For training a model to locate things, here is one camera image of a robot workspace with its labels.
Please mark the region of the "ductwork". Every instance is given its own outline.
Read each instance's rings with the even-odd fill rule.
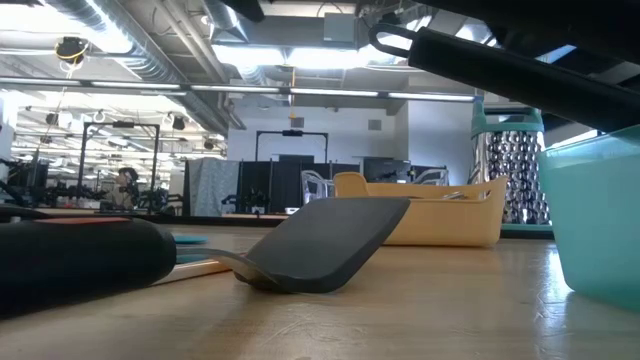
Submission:
[[[188,79],[160,50],[147,32],[133,19],[129,12],[114,0],[46,0],[46,3],[70,19],[85,24],[96,33],[94,44],[107,52],[123,52],[138,56],[135,59],[118,60],[142,80],[148,82],[183,83]],[[224,94],[208,94],[222,97]],[[230,115],[221,108],[207,105],[218,104],[218,99],[207,98],[187,92],[186,96],[170,97],[181,104],[193,118],[208,131],[226,135]]]
[[[226,31],[245,43],[249,42],[242,24],[238,20],[238,15],[233,9],[219,0],[203,0],[203,2],[204,11],[216,29]]]

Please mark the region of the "teal container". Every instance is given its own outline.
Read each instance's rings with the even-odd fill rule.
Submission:
[[[640,126],[538,161],[567,285],[640,311]]]

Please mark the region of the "wooden table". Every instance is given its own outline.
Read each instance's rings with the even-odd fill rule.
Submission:
[[[268,230],[174,231],[243,251]],[[3,360],[638,358],[640,315],[571,293],[555,245],[535,240],[383,247],[333,294],[223,273],[0,323]]]

